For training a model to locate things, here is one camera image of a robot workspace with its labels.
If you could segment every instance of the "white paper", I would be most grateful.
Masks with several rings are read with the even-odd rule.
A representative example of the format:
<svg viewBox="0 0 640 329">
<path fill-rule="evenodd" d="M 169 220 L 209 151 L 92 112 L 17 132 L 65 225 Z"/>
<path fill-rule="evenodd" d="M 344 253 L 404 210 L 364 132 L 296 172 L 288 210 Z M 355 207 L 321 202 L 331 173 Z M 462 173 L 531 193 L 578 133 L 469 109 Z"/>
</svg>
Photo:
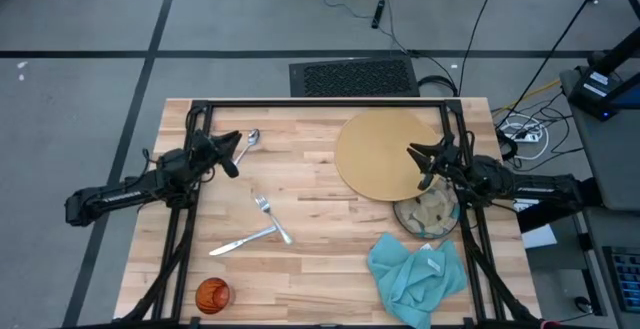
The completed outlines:
<svg viewBox="0 0 640 329">
<path fill-rule="evenodd" d="M 539 203 L 538 200 L 518 199 L 514 203 L 513 208 L 516 211 L 527 210 L 527 208 L 537 203 Z M 522 234 L 522 242 L 524 243 L 525 249 L 558 244 L 556 236 L 553 235 L 553 230 L 551 230 L 549 224 Z"/>
<path fill-rule="evenodd" d="M 522 242 L 525 249 L 558 244 L 549 224 L 522 234 Z"/>
</svg>

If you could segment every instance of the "keyboard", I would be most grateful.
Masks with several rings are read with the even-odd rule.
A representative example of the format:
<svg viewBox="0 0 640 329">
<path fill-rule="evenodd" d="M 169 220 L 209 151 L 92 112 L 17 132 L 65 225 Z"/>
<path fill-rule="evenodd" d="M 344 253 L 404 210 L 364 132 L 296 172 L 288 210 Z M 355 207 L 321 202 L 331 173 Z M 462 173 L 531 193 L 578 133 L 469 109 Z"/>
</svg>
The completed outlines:
<svg viewBox="0 0 640 329">
<path fill-rule="evenodd" d="M 640 313 L 640 248 L 603 247 L 620 309 Z"/>
</svg>

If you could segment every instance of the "knife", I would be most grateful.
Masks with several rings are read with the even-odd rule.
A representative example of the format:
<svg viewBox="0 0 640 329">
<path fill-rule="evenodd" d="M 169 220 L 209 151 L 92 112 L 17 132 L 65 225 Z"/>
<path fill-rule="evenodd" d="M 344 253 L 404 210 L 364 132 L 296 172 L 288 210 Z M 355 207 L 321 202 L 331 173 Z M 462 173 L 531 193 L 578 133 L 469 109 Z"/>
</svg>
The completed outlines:
<svg viewBox="0 0 640 329">
<path fill-rule="evenodd" d="M 250 240 L 258 239 L 258 238 L 261 238 L 261 237 L 263 237 L 265 235 L 269 235 L 269 234 L 275 232 L 276 230 L 278 230 L 278 229 L 275 226 L 268 227 L 267 229 L 265 229 L 263 231 L 260 231 L 260 232 L 257 232 L 255 234 L 251 234 L 251 235 L 249 235 L 248 237 L 246 237 L 244 239 L 236 240 L 233 243 L 229 243 L 229 244 L 221 246 L 218 249 L 214 249 L 214 250 L 209 252 L 209 255 L 224 254 L 224 253 L 226 253 L 228 251 L 231 251 L 231 250 L 239 247 L 240 245 L 242 245 L 242 244 L 244 244 L 244 243 L 246 243 L 246 242 L 248 242 Z"/>
</svg>

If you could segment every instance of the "power strip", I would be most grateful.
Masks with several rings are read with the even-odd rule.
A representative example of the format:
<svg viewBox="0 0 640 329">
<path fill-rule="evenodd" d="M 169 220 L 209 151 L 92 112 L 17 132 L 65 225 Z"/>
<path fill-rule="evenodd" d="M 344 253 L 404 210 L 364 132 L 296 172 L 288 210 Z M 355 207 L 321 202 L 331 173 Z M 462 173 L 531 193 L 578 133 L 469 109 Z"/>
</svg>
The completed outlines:
<svg viewBox="0 0 640 329">
<path fill-rule="evenodd" d="M 505 133 L 509 139 L 513 139 L 516 143 L 537 143 L 540 141 L 541 135 L 527 133 L 523 138 L 516 138 L 515 133 Z"/>
</svg>

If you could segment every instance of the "butcher block tabletop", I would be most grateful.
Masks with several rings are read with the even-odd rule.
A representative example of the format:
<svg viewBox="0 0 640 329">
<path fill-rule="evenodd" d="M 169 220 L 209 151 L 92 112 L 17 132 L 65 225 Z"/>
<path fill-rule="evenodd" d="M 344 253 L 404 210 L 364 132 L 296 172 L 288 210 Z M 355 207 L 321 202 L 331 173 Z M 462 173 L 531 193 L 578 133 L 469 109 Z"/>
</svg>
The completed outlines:
<svg viewBox="0 0 640 329">
<path fill-rule="evenodd" d="M 476 136 L 474 153 L 499 158 L 486 98 L 459 100 L 467 129 Z M 191 102 L 191 99 L 167 100 L 154 157 L 182 147 L 185 116 Z M 260 129 L 261 136 L 258 145 L 249 149 L 238 165 L 239 177 L 230 179 L 218 170 L 215 178 L 201 187 L 181 322 L 199 316 L 202 323 L 226 324 L 401 324 L 386 313 L 366 263 L 369 251 L 382 233 L 392 234 L 410 251 L 426 242 L 437 247 L 443 240 L 453 241 L 465 263 L 459 227 L 440 240 L 415 238 L 400 226 L 391 203 L 364 198 L 340 178 L 334 164 L 335 141 L 342 126 L 365 110 L 363 107 L 214 109 L 212 134 L 232 130 L 243 134 L 237 153 L 246 145 L 251 129 Z M 407 110 L 442 135 L 437 109 Z M 450 118 L 458 137 L 455 119 Z M 269 200 L 272 213 L 293 237 L 294 244 L 286 245 L 276 232 L 226 254 L 209 256 L 209 251 L 221 245 L 272 225 L 254 201 L 257 194 Z M 487 208 L 485 212 L 499 275 L 518 300 L 539 317 L 515 214 L 498 207 Z M 473 226 L 475 218 L 469 213 Z M 114 317 L 128 313 L 157 276 L 169 216 L 170 210 L 161 202 L 140 210 Z M 492 318 L 486 278 L 478 271 L 487 316 Z M 235 298 L 233 304 L 218 314 L 206 315 L 195 305 L 195 292 L 203 280 L 211 277 L 227 281 Z M 171 308 L 174 283 L 175 273 L 167 287 L 165 317 Z M 461 324 L 464 317 L 475 318 L 469 286 L 442 301 L 432 315 L 432 324 Z"/>
</svg>

